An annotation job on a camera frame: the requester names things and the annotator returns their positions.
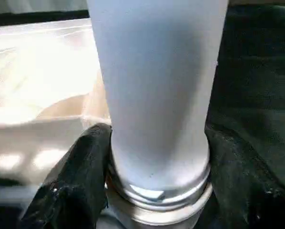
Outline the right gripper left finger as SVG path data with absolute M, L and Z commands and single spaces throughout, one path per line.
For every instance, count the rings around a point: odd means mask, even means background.
M 20 229 L 94 229 L 107 207 L 111 126 L 86 129 L 49 172 L 18 223 Z

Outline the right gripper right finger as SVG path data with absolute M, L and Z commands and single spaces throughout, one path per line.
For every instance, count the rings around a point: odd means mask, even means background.
M 285 185 L 248 141 L 206 124 L 213 193 L 197 229 L 285 229 Z

